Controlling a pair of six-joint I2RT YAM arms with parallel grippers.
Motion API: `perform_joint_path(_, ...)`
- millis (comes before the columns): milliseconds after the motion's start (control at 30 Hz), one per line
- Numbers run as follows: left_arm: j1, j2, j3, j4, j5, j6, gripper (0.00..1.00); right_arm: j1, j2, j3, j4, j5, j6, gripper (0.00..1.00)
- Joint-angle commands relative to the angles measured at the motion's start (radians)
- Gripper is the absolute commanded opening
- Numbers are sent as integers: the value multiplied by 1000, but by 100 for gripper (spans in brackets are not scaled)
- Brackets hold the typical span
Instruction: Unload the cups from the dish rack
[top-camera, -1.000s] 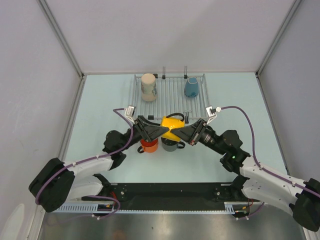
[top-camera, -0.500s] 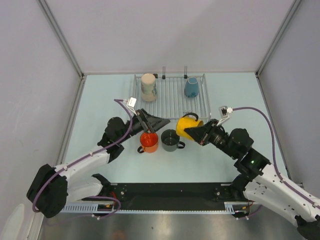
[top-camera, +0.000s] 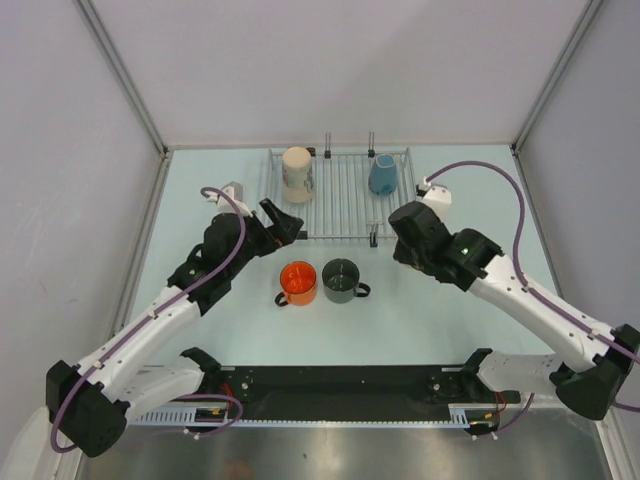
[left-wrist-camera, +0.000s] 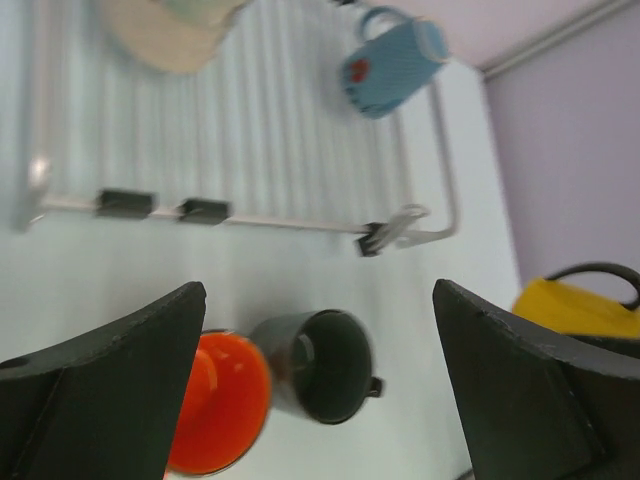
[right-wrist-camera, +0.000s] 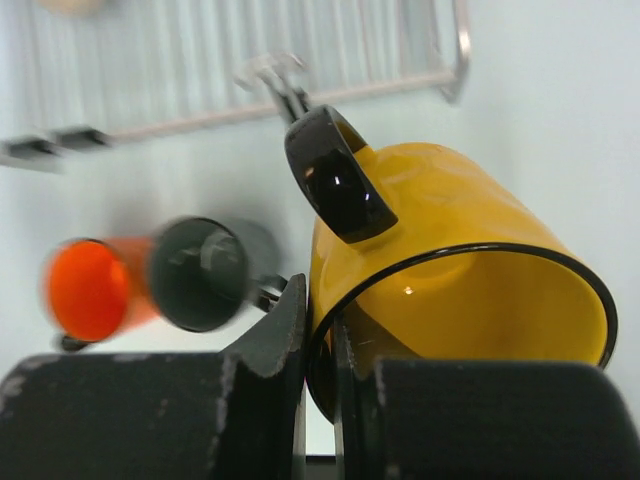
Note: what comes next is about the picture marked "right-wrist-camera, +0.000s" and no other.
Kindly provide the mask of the orange cup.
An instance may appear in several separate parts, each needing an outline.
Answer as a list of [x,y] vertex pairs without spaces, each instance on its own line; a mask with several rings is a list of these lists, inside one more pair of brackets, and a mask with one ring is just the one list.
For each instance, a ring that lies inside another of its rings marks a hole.
[[149,236],[79,237],[48,257],[43,301],[59,330],[55,346],[77,353],[157,318],[147,266]]

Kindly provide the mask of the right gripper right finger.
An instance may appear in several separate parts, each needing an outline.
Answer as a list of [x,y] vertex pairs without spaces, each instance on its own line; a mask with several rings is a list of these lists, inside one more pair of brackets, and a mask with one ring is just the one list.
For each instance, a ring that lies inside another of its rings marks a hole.
[[635,479],[639,434],[616,387],[579,363],[431,361],[361,374],[335,327],[342,479]]

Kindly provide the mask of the yellow cup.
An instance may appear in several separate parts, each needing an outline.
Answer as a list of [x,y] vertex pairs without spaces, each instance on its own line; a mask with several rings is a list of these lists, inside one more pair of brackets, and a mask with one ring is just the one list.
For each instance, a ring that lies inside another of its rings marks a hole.
[[329,105],[295,121],[284,149],[316,215],[307,383],[326,419],[342,322],[364,370],[400,354],[609,363],[618,314],[605,282],[463,154],[375,149]]

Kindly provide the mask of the grey cup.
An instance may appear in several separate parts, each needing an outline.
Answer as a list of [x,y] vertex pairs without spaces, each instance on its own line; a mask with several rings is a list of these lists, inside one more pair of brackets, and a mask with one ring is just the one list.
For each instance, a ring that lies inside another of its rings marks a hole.
[[281,248],[265,226],[188,216],[155,236],[146,280],[161,316],[182,330],[204,333],[249,304],[270,311],[287,285],[281,268]]

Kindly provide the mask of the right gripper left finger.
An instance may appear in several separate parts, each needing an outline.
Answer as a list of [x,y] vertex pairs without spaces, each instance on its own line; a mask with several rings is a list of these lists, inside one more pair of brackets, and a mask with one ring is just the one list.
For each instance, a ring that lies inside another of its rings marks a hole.
[[219,352],[38,355],[1,384],[5,479],[301,479],[306,280]]

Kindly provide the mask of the metal wire dish rack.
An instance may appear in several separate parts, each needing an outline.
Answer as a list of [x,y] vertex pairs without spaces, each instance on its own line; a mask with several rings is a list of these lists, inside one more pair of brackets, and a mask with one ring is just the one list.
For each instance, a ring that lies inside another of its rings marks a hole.
[[459,98],[464,1],[5,1],[1,162],[433,87]]

